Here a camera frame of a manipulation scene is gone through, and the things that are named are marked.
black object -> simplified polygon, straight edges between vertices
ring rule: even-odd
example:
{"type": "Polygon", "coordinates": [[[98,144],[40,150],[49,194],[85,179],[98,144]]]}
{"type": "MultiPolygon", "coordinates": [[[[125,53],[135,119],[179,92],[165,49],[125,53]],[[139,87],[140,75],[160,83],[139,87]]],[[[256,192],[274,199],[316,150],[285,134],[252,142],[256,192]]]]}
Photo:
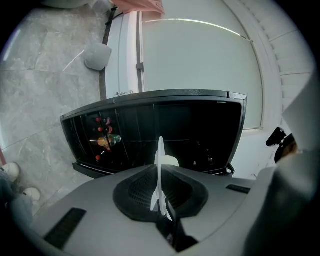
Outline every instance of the black object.
{"type": "Polygon", "coordinates": [[[44,240],[54,247],[62,249],[86,212],[83,209],[72,208],[45,236],[44,240]]]}
{"type": "Polygon", "coordinates": [[[232,166],[231,163],[228,164],[227,168],[231,171],[231,175],[235,173],[235,168],[232,166]]]}
{"type": "Polygon", "coordinates": [[[292,133],[287,136],[285,131],[279,127],[274,130],[270,138],[266,141],[266,145],[268,147],[279,145],[274,156],[276,163],[283,157],[285,148],[294,141],[295,138],[292,133]]]}
{"type": "Polygon", "coordinates": [[[275,156],[274,156],[274,161],[277,163],[282,157],[283,157],[283,154],[284,154],[284,150],[285,148],[291,144],[292,142],[295,141],[295,138],[294,136],[292,135],[292,133],[290,135],[288,135],[287,137],[284,138],[283,142],[280,143],[280,146],[279,148],[277,149],[276,153],[275,153],[275,156]]]}
{"type": "MultiPolygon", "coordinates": [[[[208,191],[200,182],[161,166],[162,191],[179,218],[196,216],[208,200],[208,191]]],[[[156,222],[158,212],[151,211],[151,201],[157,187],[157,166],[120,182],[113,201],[130,219],[140,222],[156,222]]]]}
{"type": "Polygon", "coordinates": [[[246,104],[245,95],[226,91],[161,90],[96,102],[60,120],[76,158],[74,169],[93,178],[97,173],[110,175],[153,165],[160,136],[166,155],[177,158],[180,167],[227,174],[241,137],[246,104]],[[96,156],[104,148],[89,142],[103,137],[96,118],[110,118],[113,133],[122,137],[99,162],[96,156]]]}
{"type": "Polygon", "coordinates": [[[279,145],[281,141],[286,137],[286,133],[280,127],[276,128],[270,138],[266,141],[268,147],[279,145]]]}
{"type": "Polygon", "coordinates": [[[121,12],[120,14],[118,14],[118,15],[110,18],[109,21],[108,21],[105,25],[106,25],[106,26],[109,26],[109,25],[114,21],[115,18],[119,17],[119,16],[122,15],[122,14],[124,14],[124,13],[121,12]]]}
{"type": "Polygon", "coordinates": [[[244,194],[249,194],[249,192],[250,192],[250,188],[248,188],[248,187],[238,186],[238,185],[233,185],[233,184],[228,185],[226,187],[226,189],[237,191],[237,192],[244,193],[244,194]]]}
{"type": "Polygon", "coordinates": [[[314,252],[318,236],[313,231],[319,227],[319,156],[319,151],[309,151],[277,164],[242,255],[267,256],[275,254],[275,248],[276,255],[314,252]],[[308,182],[301,182],[306,177],[308,182]]]}
{"type": "Polygon", "coordinates": [[[113,191],[116,207],[134,221],[154,222],[159,232],[177,251],[181,252],[198,243],[188,236],[181,218],[196,216],[208,200],[209,193],[200,182],[175,170],[161,166],[162,191],[171,220],[162,216],[159,200],[151,209],[152,197],[157,187],[158,168],[149,168],[120,182],[113,191]]]}

white shoe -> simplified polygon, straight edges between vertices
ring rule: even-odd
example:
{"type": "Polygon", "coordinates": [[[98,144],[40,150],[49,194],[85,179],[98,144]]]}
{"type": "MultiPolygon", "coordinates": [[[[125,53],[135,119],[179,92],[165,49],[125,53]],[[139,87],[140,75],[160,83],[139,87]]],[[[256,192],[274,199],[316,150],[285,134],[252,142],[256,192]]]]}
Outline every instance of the white shoe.
{"type": "Polygon", "coordinates": [[[10,181],[15,182],[20,174],[20,168],[15,162],[10,162],[2,166],[0,172],[5,172],[9,176],[10,181]]]}
{"type": "Polygon", "coordinates": [[[41,193],[39,191],[39,189],[35,188],[35,187],[28,187],[26,188],[22,194],[24,194],[25,196],[31,197],[32,201],[39,201],[40,197],[41,197],[41,193]]]}

marble floor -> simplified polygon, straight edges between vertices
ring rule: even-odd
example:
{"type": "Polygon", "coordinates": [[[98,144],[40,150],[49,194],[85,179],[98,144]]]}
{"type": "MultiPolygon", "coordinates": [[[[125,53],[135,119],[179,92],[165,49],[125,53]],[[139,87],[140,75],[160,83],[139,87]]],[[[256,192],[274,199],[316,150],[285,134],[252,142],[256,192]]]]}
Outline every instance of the marble floor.
{"type": "Polygon", "coordinates": [[[102,43],[107,20],[105,10],[89,5],[39,7],[1,55],[0,146],[7,163],[21,168],[17,190],[40,190],[36,216],[91,180],[72,168],[60,116],[100,100],[100,73],[86,68],[81,55],[67,65],[88,44],[102,43]]]}

